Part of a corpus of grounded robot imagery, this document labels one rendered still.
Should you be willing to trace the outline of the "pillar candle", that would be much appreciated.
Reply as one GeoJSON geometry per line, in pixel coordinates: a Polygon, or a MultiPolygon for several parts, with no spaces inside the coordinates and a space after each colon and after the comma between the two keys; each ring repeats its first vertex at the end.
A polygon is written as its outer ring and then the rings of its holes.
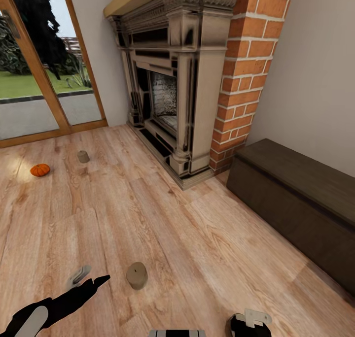
{"type": "Polygon", "coordinates": [[[231,330],[231,320],[234,316],[236,316],[237,320],[244,321],[244,322],[246,321],[245,315],[241,313],[236,313],[233,316],[231,316],[230,319],[227,320],[225,325],[226,337],[235,337],[235,332],[231,330]]]}
{"type": "Polygon", "coordinates": [[[133,263],[127,271],[127,280],[134,290],[142,289],[148,281],[148,274],[143,263],[133,263]]]}
{"type": "Polygon", "coordinates": [[[86,163],[90,161],[90,158],[86,151],[79,151],[77,157],[81,163],[86,163]]]}

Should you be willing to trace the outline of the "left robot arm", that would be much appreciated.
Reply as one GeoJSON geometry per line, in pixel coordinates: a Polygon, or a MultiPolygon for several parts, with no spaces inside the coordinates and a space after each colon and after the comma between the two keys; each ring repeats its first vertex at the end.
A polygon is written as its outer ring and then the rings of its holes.
{"type": "Polygon", "coordinates": [[[79,281],[91,269],[89,265],[80,267],[68,278],[66,292],[58,298],[52,300],[48,297],[18,311],[0,337],[36,337],[43,327],[47,329],[77,311],[97,292],[98,287],[111,278],[110,275],[98,277],[94,283],[90,278],[81,285],[79,281]]]}

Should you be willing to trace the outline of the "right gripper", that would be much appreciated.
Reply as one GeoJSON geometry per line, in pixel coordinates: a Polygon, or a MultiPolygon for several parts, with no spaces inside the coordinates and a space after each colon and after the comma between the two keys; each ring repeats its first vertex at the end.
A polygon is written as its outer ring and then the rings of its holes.
{"type": "Polygon", "coordinates": [[[265,323],[263,326],[255,324],[255,328],[251,328],[246,326],[246,322],[237,320],[236,316],[231,320],[231,330],[235,332],[235,337],[246,337],[248,334],[255,337],[272,337],[271,331],[265,323]]]}

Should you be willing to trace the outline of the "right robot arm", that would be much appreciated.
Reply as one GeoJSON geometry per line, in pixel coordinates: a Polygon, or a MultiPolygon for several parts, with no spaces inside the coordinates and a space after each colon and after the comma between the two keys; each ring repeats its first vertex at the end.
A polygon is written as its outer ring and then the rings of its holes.
{"type": "Polygon", "coordinates": [[[245,308],[246,321],[240,321],[234,316],[231,320],[231,330],[235,337],[272,337],[271,331],[266,326],[272,324],[273,319],[268,313],[245,308]],[[263,322],[263,326],[254,324],[254,321],[263,322]]]}

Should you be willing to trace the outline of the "pumpkin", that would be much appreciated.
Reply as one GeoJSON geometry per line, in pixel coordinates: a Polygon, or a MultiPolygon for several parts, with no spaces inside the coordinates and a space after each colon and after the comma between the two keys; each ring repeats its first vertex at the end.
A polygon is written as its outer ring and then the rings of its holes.
{"type": "Polygon", "coordinates": [[[31,170],[30,170],[31,174],[34,176],[45,176],[46,174],[48,174],[50,172],[50,167],[47,164],[40,164],[40,165],[36,165],[34,166],[31,170]]]}

